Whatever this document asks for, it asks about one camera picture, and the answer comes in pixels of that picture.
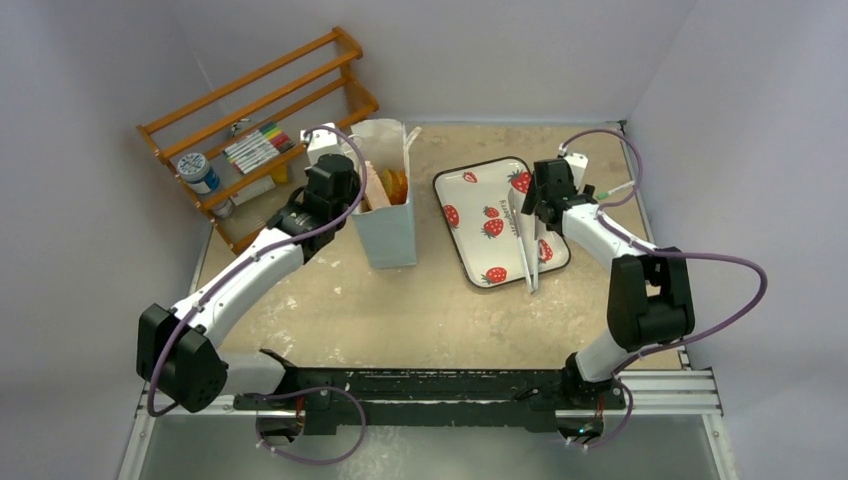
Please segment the orange fake pastry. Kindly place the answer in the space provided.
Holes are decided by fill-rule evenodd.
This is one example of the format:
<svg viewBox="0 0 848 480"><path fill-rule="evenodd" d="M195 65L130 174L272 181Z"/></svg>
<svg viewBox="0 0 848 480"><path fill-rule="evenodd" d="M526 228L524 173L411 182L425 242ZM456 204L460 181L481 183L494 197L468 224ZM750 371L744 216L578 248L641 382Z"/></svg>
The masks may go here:
<svg viewBox="0 0 848 480"><path fill-rule="evenodd" d="M408 197L408 180L403 170L386 169L382 184L391 205L402 205Z"/></svg>

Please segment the light blue paper bag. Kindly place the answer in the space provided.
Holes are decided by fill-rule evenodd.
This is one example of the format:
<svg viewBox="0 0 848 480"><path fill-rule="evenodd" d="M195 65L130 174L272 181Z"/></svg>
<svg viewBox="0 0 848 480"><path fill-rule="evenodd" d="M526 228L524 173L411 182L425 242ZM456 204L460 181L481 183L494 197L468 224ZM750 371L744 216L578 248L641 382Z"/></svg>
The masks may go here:
<svg viewBox="0 0 848 480"><path fill-rule="evenodd" d="M421 132L394 119L364 120L351 127L365 156L367 187L353 222L371 267L417 263L409 150Z"/></svg>

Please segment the white strawberry tray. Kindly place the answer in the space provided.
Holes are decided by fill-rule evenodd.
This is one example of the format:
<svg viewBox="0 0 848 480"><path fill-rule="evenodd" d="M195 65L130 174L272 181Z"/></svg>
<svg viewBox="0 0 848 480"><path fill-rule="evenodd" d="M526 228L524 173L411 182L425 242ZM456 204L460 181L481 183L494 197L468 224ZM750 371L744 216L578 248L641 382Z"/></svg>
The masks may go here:
<svg viewBox="0 0 848 480"><path fill-rule="evenodd" d="M444 170L433 188L469 282L490 289L524 281L514 220L507 203L510 189L525 197L531 180L528 164L514 156ZM540 273L571 263L568 244L538 228Z"/></svg>

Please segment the long fake bread loaf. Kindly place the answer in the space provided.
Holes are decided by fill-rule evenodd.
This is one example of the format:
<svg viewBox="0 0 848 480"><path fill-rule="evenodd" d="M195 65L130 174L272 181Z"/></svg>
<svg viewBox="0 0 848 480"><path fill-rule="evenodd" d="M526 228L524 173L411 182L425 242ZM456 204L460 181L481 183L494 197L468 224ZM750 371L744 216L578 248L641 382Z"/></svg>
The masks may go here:
<svg viewBox="0 0 848 480"><path fill-rule="evenodd" d="M382 180L378 175L377 170L372 165L371 162L367 161L365 165L365 173L366 173L366 189L365 189L365 199L368 204L368 208L370 211L382 209L385 207L390 207L391 204L388 200L386 192L384 190Z"/></svg>

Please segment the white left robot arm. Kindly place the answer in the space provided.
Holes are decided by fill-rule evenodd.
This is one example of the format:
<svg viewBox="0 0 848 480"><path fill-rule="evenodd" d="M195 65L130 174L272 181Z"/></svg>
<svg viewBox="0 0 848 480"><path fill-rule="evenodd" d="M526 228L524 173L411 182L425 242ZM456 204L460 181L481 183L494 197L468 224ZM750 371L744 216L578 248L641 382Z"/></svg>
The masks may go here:
<svg viewBox="0 0 848 480"><path fill-rule="evenodd" d="M230 265L170 308L152 304L140 315L136 371L188 412L221 395L259 394L272 408L297 399L298 382L269 351L224 357L218 349L238 321L285 276L304 266L345 225L361 197L353 161L325 154L306 170L307 183Z"/></svg>

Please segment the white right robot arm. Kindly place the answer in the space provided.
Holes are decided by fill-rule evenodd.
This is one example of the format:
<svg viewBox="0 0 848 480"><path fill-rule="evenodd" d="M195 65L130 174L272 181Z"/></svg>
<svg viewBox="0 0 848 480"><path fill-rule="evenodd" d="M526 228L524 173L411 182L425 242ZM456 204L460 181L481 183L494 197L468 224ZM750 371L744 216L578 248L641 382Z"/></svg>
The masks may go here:
<svg viewBox="0 0 848 480"><path fill-rule="evenodd" d="M689 335L695 316L688 267L675 248L658 248L612 220L579 189L564 158L535 162L521 211L579 244L609 272L606 328L571 354L561 371L564 399L584 407L611 389L638 354Z"/></svg>

